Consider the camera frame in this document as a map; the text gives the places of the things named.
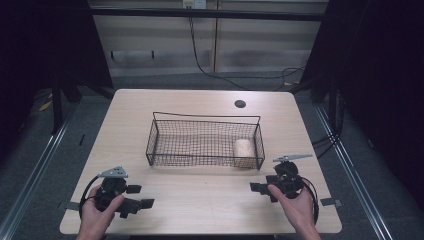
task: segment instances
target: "black circle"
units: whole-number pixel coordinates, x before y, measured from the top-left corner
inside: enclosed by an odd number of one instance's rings
[[[234,105],[236,105],[236,107],[238,107],[238,108],[244,108],[244,107],[246,107],[246,102],[245,102],[245,101],[243,101],[243,100],[237,100],[237,101],[234,103]]]

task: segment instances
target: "hand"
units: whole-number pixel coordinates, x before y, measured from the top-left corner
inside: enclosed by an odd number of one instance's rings
[[[81,226],[77,239],[101,239],[115,217],[115,211],[124,201],[124,196],[119,195],[112,200],[106,210],[100,212],[92,198],[99,188],[100,186],[97,186],[90,190],[89,198],[82,206]]]
[[[294,199],[287,198],[278,187],[272,184],[268,185],[268,190],[280,202],[287,219],[302,239],[321,239],[314,224],[312,197],[305,187]]]

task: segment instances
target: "cable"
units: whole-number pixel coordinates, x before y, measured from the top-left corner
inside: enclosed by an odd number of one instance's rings
[[[199,68],[199,70],[203,73],[203,74],[205,74],[205,75],[207,75],[207,76],[209,76],[209,77],[212,77],[212,78],[215,78],[215,79],[220,79],[220,80],[224,80],[224,81],[226,81],[226,82],[228,82],[228,83],[230,83],[230,84],[232,84],[232,85],[234,85],[234,86],[236,86],[236,87],[238,87],[238,88],[241,88],[241,89],[243,89],[243,90],[246,90],[246,91],[254,91],[254,90],[252,90],[252,89],[248,89],[248,88],[246,88],[246,87],[243,87],[243,86],[241,86],[241,85],[238,85],[238,84],[236,84],[236,83],[234,83],[233,81],[231,81],[230,79],[238,79],[238,78],[246,78],[246,79],[277,79],[277,78],[283,78],[283,83],[278,87],[278,88],[276,88],[276,89],[274,89],[274,90],[272,90],[272,91],[278,91],[278,90],[280,90],[283,86],[284,86],[284,78],[285,77],[287,77],[287,76],[290,76],[290,75],[292,75],[292,74],[294,74],[294,73],[296,73],[297,71],[300,71],[300,70],[303,70],[306,66],[303,66],[303,67],[299,67],[299,68],[293,68],[293,67],[291,67],[291,68],[286,68],[286,69],[284,69],[283,71],[282,71],[282,73],[281,73],[281,76],[275,76],[275,77],[251,77],[251,76],[236,76],[236,77],[221,77],[221,76],[216,76],[216,75],[212,75],[212,74],[209,74],[209,73],[206,73],[203,69],[202,69],[202,67],[200,66],[200,64],[199,64],[199,60],[198,60],[198,57],[197,57],[197,49],[196,49],[196,41],[195,41],[195,37],[194,37],[194,25],[193,25],[193,18],[192,17],[189,17],[189,23],[190,23],[190,34],[191,34],[191,40],[192,40],[192,44],[193,44],[193,52],[194,52],[194,58],[195,58],[195,60],[196,60],[196,64],[197,64],[197,67]],[[288,71],[288,70],[294,70],[293,72],[290,72],[290,73],[288,73],[288,74],[286,74],[286,75],[284,75],[284,72],[285,71]]]
[[[84,206],[84,203],[90,198],[85,198],[85,196],[87,195],[88,190],[90,189],[91,185],[93,185],[93,183],[98,179],[98,176],[95,176],[93,179],[91,179],[91,181],[88,183],[87,187],[84,190],[84,193],[81,196],[81,200],[80,200],[80,204],[78,205],[78,212],[80,215],[80,219],[82,218],[82,206]]]
[[[316,224],[318,221],[318,215],[319,215],[319,205],[318,205],[318,194],[317,194],[317,190],[314,186],[314,184],[312,184],[311,181],[309,181],[307,178],[301,177],[302,180],[306,180],[314,189],[314,192],[312,192],[311,188],[308,186],[308,184],[304,183],[303,181],[303,185],[305,186],[305,188],[308,190],[309,194],[312,197],[312,203],[313,203],[313,211],[314,211],[314,223]]]
[[[340,136],[341,136],[342,130],[343,130],[344,111],[345,111],[345,102],[343,101],[343,98],[342,98],[340,93],[338,93],[338,102],[339,102],[339,106],[338,106],[339,118],[338,118],[338,123],[336,125],[335,132],[312,143],[312,145],[317,145],[319,143],[324,142],[323,144],[321,144],[319,146],[314,146],[314,148],[316,149],[316,148],[319,148],[319,147],[326,145],[328,143],[328,141],[331,142],[331,145],[329,147],[327,147],[321,154],[317,155],[317,159],[324,156],[337,142],[340,141]]]

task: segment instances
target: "metal mesh basket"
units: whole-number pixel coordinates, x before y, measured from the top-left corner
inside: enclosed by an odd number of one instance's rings
[[[210,119],[243,118],[242,123]],[[255,119],[255,123],[245,123]],[[219,165],[260,169],[265,160],[260,116],[204,116],[154,112],[146,156],[150,166]],[[248,142],[240,156],[236,143]]]

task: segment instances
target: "table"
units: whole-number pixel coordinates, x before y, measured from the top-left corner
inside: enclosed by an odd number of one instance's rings
[[[246,107],[237,108],[243,100]],[[261,116],[265,162],[260,170],[234,167],[155,167],[145,152],[153,112],[199,115]],[[300,175],[315,185],[319,199],[329,198],[302,117],[292,94],[209,90],[118,90],[110,105],[71,201],[79,202],[88,182],[99,172],[122,165],[127,184],[143,186],[128,198],[154,198],[153,208],[118,216],[108,233],[131,235],[281,234],[294,233],[283,209],[269,197],[250,191],[250,182],[265,183],[273,175],[272,159],[312,153],[296,160]],[[77,211],[67,210],[60,230],[76,234]],[[341,223],[334,206],[323,207],[320,233],[337,233]]]

